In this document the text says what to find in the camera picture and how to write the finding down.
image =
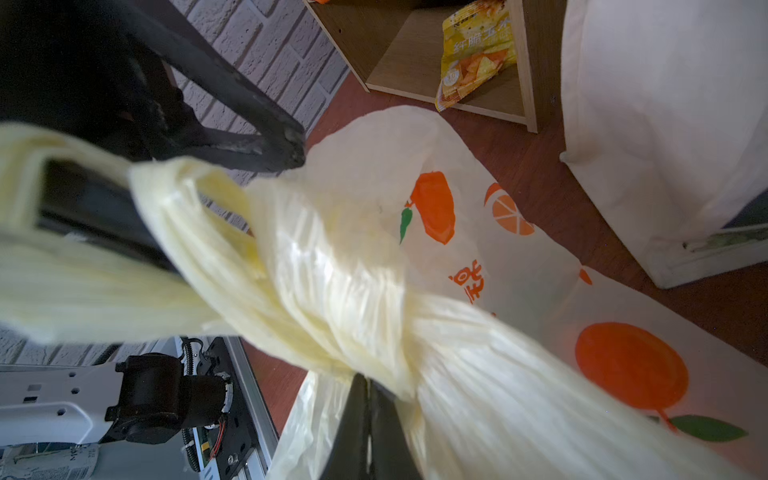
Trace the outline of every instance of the wooden cabinet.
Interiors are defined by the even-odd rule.
[[[440,82],[442,21],[462,3],[306,3],[366,91],[434,104]],[[538,132],[560,105],[565,0],[507,0],[506,8],[518,51],[517,66],[481,85],[453,108],[518,122]]]

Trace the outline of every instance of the white tote bag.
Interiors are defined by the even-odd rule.
[[[651,279],[768,260],[768,2],[571,0],[562,53],[563,160]]]

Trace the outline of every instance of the black metal bar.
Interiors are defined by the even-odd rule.
[[[91,245],[176,272],[141,220],[131,194],[74,162],[46,165],[38,227],[76,233]]]
[[[368,478],[369,434],[368,382],[358,373],[352,380],[333,449],[319,480]]]
[[[155,157],[190,153],[185,148],[195,147],[193,150],[205,153],[201,156],[207,160],[228,167],[237,164],[252,171],[285,170],[304,163],[301,124],[229,65],[170,2],[77,0],[72,5],[80,12],[83,22],[101,32],[101,38],[111,38],[103,45],[91,41],[97,51],[109,49],[110,45],[121,47],[119,58],[110,56],[108,51],[99,57],[110,65],[106,73],[122,85],[121,94],[127,99],[131,113],[145,124],[142,136]],[[168,123],[170,119],[162,115],[164,109],[154,101],[135,52],[128,51],[126,41],[115,36],[128,36],[146,45],[250,122],[257,134],[228,134],[222,140],[221,135],[203,129],[193,115],[187,116],[184,127],[174,128],[175,125]],[[247,160],[244,155],[251,156],[250,166],[244,165]],[[264,163],[254,165],[254,158]]]
[[[391,394],[371,381],[371,479],[422,480],[406,443]]]

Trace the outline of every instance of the green leaf print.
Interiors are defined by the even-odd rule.
[[[406,236],[406,229],[408,228],[408,225],[411,224],[412,218],[413,212],[410,208],[402,209],[402,213],[400,214],[400,243],[402,243],[402,239]]]
[[[681,432],[705,442],[732,442],[749,435],[735,425],[703,415],[681,415],[671,418],[670,423]]]

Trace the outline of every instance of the snack bag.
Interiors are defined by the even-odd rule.
[[[442,23],[443,54],[435,106],[443,111],[518,58],[505,0],[478,0]]]

